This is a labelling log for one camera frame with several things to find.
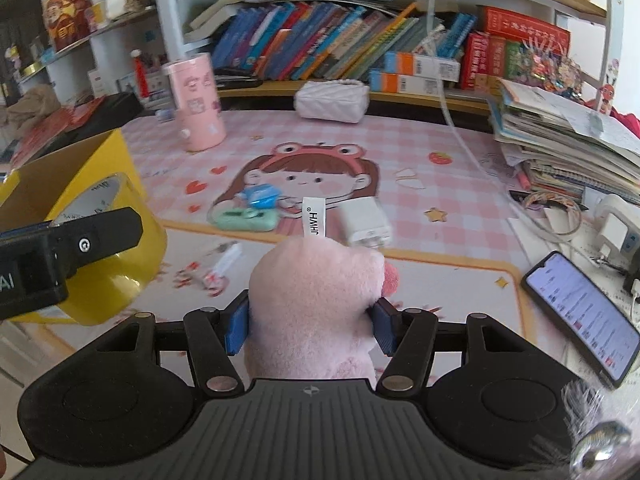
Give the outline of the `white bookshelf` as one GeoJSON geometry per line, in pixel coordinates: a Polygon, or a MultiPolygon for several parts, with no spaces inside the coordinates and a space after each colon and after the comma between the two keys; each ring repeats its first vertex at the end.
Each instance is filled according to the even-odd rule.
{"type": "Polygon", "coordinates": [[[172,62],[230,73],[224,99],[363,84],[374,102],[486,115],[515,80],[594,91],[607,112],[623,0],[155,0],[172,62]]]}

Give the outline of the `stack of papers and notebooks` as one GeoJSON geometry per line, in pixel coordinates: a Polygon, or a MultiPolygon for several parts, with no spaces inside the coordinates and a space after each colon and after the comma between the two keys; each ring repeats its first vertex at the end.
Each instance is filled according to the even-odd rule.
{"type": "Polygon", "coordinates": [[[508,164],[536,191],[575,200],[586,188],[639,203],[639,138],[617,119],[541,88],[501,79],[489,103],[508,164]]]}

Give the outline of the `orange white box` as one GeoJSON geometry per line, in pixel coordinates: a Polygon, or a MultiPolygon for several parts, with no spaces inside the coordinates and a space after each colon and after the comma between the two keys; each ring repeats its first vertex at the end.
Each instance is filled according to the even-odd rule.
{"type": "Polygon", "coordinates": [[[439,95],[435,79],[384,73],[382,70],[370,70],[369,86],[375,92],[415,94],[416,96],[439,95]]]}
{"type": "Polygon", "coordinates": [[[439,77],[443,81],[458,82],[460,63],[453,58],[435,58],[410,52],[386,52],[384,72],[432,79],[439,77]]]}

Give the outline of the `orange white box lower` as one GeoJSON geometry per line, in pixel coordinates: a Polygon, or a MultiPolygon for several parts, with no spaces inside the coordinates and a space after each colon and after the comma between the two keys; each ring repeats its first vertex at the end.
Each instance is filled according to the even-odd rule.
{"type": "Polygon", "coordinates": [[[435,79],[384,73],[382,70],[370,70],[369,86],[375,92],[415,94],[416,96],[439,95],[435,79]]]}

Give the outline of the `pink cartoon table mat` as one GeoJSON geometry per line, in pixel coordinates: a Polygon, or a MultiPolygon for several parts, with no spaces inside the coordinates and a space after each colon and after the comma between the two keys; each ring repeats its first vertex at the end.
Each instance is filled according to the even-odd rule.
{"type": "Polygon", "coordinates": [[[326,202],[326,234],[341,240],[341,204],[363,196],[380,203],[397,254],[399,307],[420,307],[447,321],[484,311],[529,336],[563,363],[572,348],[529,300],[516,278],[549,246],[516,220],[506,194],[522,185],[487,133],[369,116],[357,125],[303,119],[292,112],[228,112],[226,140],[190,154],[173,122],[142,117],[122,128],[148,205],[166,228],[157,274],[128,307],[173,321],[203,307],[221,307],[243,289],[270,234],[245,232],[242,255],[214,290],[186,268],[226,240],[213,218],[239,206],[252,184],[281,192],[275,236],[303,231],[302,201],[326,202]]]}

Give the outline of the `yellow cardboard box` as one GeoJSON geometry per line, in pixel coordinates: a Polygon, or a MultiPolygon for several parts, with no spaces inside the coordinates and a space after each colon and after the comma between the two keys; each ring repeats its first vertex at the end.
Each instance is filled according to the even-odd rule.
{"type": "Polygon", "coordinates": [[[80,193],[112,174],[126,174],[140,196],[146,196],[118,129],[28,162],[1,185],[2,231],[54,219],[80,193]]]}

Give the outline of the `red boxed book set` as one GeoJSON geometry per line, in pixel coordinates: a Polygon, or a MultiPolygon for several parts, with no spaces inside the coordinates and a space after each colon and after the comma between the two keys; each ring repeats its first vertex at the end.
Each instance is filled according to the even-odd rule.
{"type": "Polygon", "coordinates": [[[538,41],[554,52],[566,52],[570,48],[570,32],[551,23],[518,12],[483,6],[480,24],[489,35],[514,41],[538,41]]]}

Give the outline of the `orange white box upper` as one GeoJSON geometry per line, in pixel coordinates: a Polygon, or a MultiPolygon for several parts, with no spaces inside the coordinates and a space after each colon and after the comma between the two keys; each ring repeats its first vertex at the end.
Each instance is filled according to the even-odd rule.
{"type": "Polygon", "coordinates": [[[410,52],[386,52],[384,72],[432,79],[439,77],[443,81],[458,82],[460,63],[453,58],[435,58],[410,52]]]}

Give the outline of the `blue crumpled wrapper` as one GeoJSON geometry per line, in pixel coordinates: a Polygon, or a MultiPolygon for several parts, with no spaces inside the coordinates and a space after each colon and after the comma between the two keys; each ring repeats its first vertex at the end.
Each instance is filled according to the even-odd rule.
{"type": "Polygon", "coordinates": [[[258,210],[276,208],[280,196],[280,190],[271,184],[247,186],[238,194],[247,208],[258,210]]]}

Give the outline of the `yellow tape roll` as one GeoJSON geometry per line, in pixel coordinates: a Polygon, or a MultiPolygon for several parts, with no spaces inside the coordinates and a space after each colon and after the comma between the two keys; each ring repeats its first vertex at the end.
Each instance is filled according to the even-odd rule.
{"type": "Polygon", "coordinates": [[[100,235],[106,256],[81,266],[66,278],[68,297],[51,307],[19,315],[18,322],[99,325],[126,309],[155,278],[167,248],[167,234],[123,172],[68,186],[47,219],[62,224],[109,214],[100,235]]]}

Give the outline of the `row of leaning books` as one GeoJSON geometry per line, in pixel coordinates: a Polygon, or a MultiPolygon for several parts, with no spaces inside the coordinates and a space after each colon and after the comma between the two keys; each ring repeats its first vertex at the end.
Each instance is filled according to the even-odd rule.
{"type": "Polygon", "coordinates": [[[356,1],[297,0],[229,4],[210,60],[217,73],[260,81],[357,79],[384,72],[386,52],[460,61],[477,16],[458,10],[434,15],[356,1]]]}

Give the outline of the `black electronic keyboard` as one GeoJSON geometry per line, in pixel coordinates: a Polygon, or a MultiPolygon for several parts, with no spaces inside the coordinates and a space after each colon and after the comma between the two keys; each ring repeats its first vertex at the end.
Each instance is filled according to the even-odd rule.
{"type": "MultiPolygon", "coordinates": [[[[87,140],[100,133],[114,130],[126,125],[127,122],[138,117],[143,112],[143,105],[134,92],[117,93],[114,96],[106,96],[102,106],[92,115],[91,119],[82,127],[63,133],[55,139],[47,148],[44,148],[36,155],[36,159],[43,155],[53,153],[61,148],[66,148],[70,144],[87,140]]],[[[10,162],[17,144],[10,151],[11,157],[2,156],[2,162],[10,162]]]]}

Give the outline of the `black smartphone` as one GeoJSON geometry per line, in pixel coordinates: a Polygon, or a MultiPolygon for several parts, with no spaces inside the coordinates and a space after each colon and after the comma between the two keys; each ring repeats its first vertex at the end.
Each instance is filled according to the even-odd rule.
{"type": "Polygon", "coordinates": [[[521,286],[600,381],[620,388],[639,355],[639,331],[625,313],[562,252],[540,260],[521,286]]]}

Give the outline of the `pink plush pig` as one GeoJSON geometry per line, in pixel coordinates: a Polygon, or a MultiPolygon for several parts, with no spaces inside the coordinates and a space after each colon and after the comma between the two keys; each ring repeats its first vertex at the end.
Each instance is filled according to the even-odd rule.
{"type": "Polygon", "coordinates": [[[326,202],[306,197],[301,236],[289,236],[256,264],[248,282],[253,379],[363,378],[374,385],[368,310],[398,289],[398,271],[376,249],[326,236],[326,202]]]}

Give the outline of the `white charger block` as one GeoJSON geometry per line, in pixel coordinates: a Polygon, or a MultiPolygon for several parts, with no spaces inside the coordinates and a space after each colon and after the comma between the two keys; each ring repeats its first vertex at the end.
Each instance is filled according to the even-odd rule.
{"type": "Polygon", "coordinates": [[[393,229],[375,197],[344,200],[337,206],[346,243],[349,246],[383,248],[393,240],[393,229]]]}

